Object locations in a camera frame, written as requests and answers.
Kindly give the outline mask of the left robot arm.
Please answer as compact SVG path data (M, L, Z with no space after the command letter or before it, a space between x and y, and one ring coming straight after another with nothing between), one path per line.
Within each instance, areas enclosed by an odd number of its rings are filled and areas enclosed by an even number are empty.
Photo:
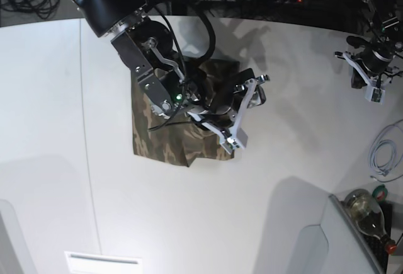
M390 63L395 57L402 58L402 21L396 14L396 0L361 0L366 13L364 22L368 25L372 38L348 36L347 43L361 52L351 55L351 60L358 67L353 69L351 87L361 89L368 85L366 78L375 81L375 86L382 85L382 77L392 80L402 76L402 71L394 69Z

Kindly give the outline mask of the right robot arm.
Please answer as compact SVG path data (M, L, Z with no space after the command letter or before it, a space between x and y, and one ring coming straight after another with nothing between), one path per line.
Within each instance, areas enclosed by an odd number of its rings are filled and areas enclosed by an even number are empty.
M149 17L164 0L71 0L99 36L111 35L111 44L130 69L136 83L157 115L161 127L178 124L186 115L189 124L219 132L240 122L249 108L266 102L262 85L267 75L251 69L209 80L202 65L212 58L217 37L207 16L197 12L207 31L208 47L199 57L187 59L166 17Z

